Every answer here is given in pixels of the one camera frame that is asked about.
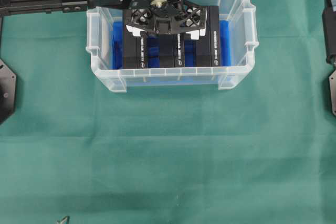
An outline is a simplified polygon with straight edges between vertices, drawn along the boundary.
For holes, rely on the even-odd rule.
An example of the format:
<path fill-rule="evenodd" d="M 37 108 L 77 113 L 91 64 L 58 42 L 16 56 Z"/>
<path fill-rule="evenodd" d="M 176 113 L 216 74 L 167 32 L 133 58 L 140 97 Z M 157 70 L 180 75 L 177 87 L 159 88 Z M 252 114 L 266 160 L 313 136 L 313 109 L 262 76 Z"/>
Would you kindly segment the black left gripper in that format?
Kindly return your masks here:
<path fill-rule="evenodd" d="M 187 0 L 89 0 L 89 6 L 124 10 L 124 25 L 133 37 L 206 35 L 208 7 Z"/>

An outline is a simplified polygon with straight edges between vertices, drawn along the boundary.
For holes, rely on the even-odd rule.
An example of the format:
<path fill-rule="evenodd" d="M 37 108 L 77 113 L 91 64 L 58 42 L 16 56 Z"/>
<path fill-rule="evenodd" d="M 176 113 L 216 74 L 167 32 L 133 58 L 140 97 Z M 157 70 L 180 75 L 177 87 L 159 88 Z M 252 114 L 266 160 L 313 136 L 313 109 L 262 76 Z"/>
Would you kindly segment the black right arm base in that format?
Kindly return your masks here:
<path fill-rule="evenodd" d="M 322 79 L 323 107 L 335 117 L 335 69 Z"/>

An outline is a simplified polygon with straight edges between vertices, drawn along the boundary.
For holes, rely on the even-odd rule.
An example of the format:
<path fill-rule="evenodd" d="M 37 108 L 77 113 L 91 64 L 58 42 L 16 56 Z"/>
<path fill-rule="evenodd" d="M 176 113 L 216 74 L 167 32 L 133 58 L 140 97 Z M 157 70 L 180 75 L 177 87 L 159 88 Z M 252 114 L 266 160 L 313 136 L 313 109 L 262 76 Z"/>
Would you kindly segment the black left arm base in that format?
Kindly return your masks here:
<path fill-rule="evenodd" d="M 15 111 L 16 74 L 1 60 L 1 124 Z"/>

